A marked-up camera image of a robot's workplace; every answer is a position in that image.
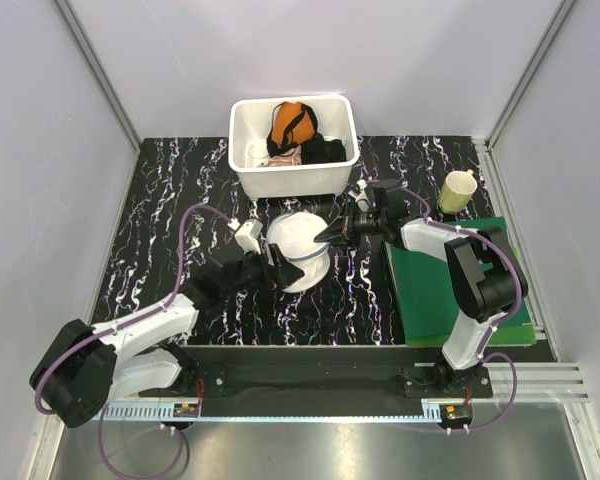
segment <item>black marble tabletop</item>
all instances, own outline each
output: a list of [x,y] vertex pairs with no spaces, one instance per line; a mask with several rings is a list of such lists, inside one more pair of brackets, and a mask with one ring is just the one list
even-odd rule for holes
[[[472,169],[479,190],[458,219],[493,216],[470,137],[361,137],[360,161],[351,182],[399,179],[435,205],[452,170]],[[131,182],[100,288],[93,322],[111,320],[171,292],[177,272],[180,217],[193,204],[217,207],[241,221],[265,224],[281,212],[309,211],[327,223],[341,198],[261,199],[251,202],[227,161],[226,138],[146,139]],[[410,204],[411,212],[419,205]],[[229,229],[208,212],[194,215],[186,230],[186,278],[209,255],[232,247]],[[239,292],[221,315],[198,322],[177,340],[190,345],[392,345],[404,333],[379,238],[359,249],[331,249],[326,278],[289,294],[268,289]]]

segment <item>cup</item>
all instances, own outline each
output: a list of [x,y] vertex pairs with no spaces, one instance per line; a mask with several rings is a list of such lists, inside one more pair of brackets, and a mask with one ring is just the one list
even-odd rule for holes
[[440,190],[438,206],[443,213],[456,214],[467,206],[469,200],[478,188],[478,182],[473,178],[473,170],[466,172],[456,170],[447,175]]

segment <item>green cutting board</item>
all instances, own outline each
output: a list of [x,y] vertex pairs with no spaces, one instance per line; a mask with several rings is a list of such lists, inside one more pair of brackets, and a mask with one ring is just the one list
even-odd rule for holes
[[[506,232],[501,217],[452,224],[476,229],[496,225]],[[423,253],[388,244],[385,248],[406,343],[423,347],[442,345],[449,337],[459,311],[447,264]],[[518,313],[498,328],[490,344],[531,345],[535,342],[531,317],[523,303]]]

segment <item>storage bin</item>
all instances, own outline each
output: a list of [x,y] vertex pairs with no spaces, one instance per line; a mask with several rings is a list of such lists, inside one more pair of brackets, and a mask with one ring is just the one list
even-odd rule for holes
[[[302,102],[315,111],[318,131],[329,140],[342,140],[346,162],[320,165],[260,167],[268,159],[266,138],[271,131],[274,108],[282,102]],[[242,100],[231,109],[229,165],[252,200],[271,197],[341,194],[360,149],[351,104],[342,95]]]

